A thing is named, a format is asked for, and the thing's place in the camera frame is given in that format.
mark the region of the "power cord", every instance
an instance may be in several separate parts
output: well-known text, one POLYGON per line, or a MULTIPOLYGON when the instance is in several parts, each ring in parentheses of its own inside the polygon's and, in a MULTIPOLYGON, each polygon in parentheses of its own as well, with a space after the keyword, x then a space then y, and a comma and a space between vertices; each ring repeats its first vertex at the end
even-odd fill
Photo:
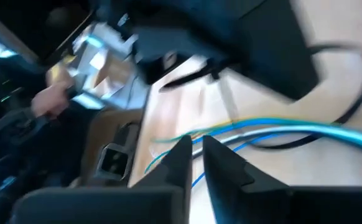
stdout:
MULTIPOLYGON (((272 137, 274 137, 274 136, 275 136, 275 135, 272 134, 272 135, 264 136, 264 137, 261 137, 261 138, 257 138, 257 139, 255 139, 255 140, 253 140, 253 141, 250 141, 250 142, 245 142, 245 143, 241 144, 240 146, 234 148, 232 151, 238 152, 239 150, 243 149, 244 147, 248 146, 249 144, 252 144, 252 143, 258 142, 258 141, 262 141, 262 140, 265 140, 265 139, 269 139, 269 138, 272 138, 272 137)), ((193 181, 193 183, 192 183, 192 188, 193 188, 194 186, 196 186, 196 185, 199 183, 199 181, 200 181, 204 176, 205 176, 205 173, 200 174, 200 176, 199 176, 195 181, 193 181)))
MULTIPOLYGON (((320 44, 320 45, 314 45, 314 46, 310 47, 309 49, 311 50, 312 55, 320 53, 324 50, 349 50, 349 51, 358 52, 362 57, 362 47, 355 46, 353 44, 320 44)), ((358 111, 358 109, 360 108, 361 105, 362 105, 362 91, 358 95, 355 102, 333 123, 345 124, 358 111)), ((285 143, 285 144, 281 144, 281 145, 268 146, 268 145, 263 145, 263 144, 252 144, 252 146, 262 148, 262 149, 291 149, 294 147, 299 147, 299 146, 303 146, 305 144, 311 143, 320 137, 321 136, 319 136, 319 135, 311 134, 302 139, 299 139, 299 140, 296 140, 293 142, 289 142, 289 143, 285 143)))

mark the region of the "light wood desk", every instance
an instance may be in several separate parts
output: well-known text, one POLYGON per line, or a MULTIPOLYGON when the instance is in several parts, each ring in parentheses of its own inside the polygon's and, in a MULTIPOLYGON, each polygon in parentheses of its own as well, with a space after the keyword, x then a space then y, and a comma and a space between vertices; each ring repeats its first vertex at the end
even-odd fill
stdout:
MULTIPOLYGON (((324 40, 362 43, 362 1, 299 0, 295 8, 311 44, 324 40)), ((225 70, 240 117, 278 115, 330 122, 341 115, 360 91, 362 64, 351 54, 323 54, 315 59, 323 82, 295 103, 250 80, 241 83, 233 71, 225 70)), ((193 57, 152 86, 130 185, 144 176, 152 155, 172 147, 153 144, 152 138, 171 138, 228 120, 217 84, 207 85, 205 78, 174 91, 158 92, 175 77, 196 70, 202 61, 193 57)), ((362 108, 347 126, 362 129, 362 108)), ((287 184, 362 185, 362 150, 329 139, 286 151, 247 147, 239 154, 287 184)), ((196 179, 203 172, 202 158, 193 165, 196 179)), ((190 223, 214 223, 204 179, 192 190, 190 223)))

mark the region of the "person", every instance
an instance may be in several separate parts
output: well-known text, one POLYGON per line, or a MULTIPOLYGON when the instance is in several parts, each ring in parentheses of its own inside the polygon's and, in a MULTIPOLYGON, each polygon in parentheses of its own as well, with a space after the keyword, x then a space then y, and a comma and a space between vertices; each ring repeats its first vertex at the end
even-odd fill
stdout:
POLYGON ((55 119, 69 107, 66 89, 75 84, 61 63, 54 65, 46 75, 47 88, 35 95, 31 108, 36 117, 49 115, 55 119))

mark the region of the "black cable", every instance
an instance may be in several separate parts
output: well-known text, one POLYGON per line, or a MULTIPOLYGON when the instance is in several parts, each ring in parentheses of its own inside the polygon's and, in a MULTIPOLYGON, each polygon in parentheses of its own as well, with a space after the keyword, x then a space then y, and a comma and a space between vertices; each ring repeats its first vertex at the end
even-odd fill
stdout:
MULTIPOLYGON (((351 45, 351 44, 320 44, 320 45, 314 45, 312 47, 309 47, 309 49, 311 50, 312 55, 315 55, 324 50, 353 50, 353 51, 359 52, 362 56, 362 47, 351 45)), ((345 124, 358 111, 358 109, 360 108, 361 105, 362 105, 362 91, 358 95, 355 102, 333 123, 345 124)), ((299 146, 303 146, 305 144, 311 143, 320 137, 321 136, 319 136, 318 134, 311 134, 302 139, 292 141, 289 143, 285 143, 285 144, 281 144, 281 145, 277 145, 277 146, 266 146, 266 145, 262 145, 262 144, 252 144, 252 146, 258 147, 261 149, 290 149, 293 147, 299 147, 299 146)))
MULTIPOLYGON (((259 140, 265 136, 290 133, 319 134, 323 137, 328 137, 340 142, 345 142, 351 146, 362 148, 362 132, 330 125, 289 125, 262 128, 253 131, 247 131, 243 134, 237 134, 226 139, 222 139, 220 142, 224 146, 230 146, 241 141, 246 141, 245 144, 250 145, 252 141, 259 140)), ((193 159, 196 159, 201 155, 203 155, 202 147, 192 152, 193 159)))

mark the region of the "hand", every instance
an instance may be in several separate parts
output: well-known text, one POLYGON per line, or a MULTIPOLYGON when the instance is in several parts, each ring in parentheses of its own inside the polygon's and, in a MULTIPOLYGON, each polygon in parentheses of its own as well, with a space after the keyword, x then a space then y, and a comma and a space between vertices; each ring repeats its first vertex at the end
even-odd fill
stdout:
POLYGON ((65 92, 68 87, 67 82, 58 82, 38 93, 32 100, 33 114, 36 117, 49 115, 55 119, 69 106, 65 92))

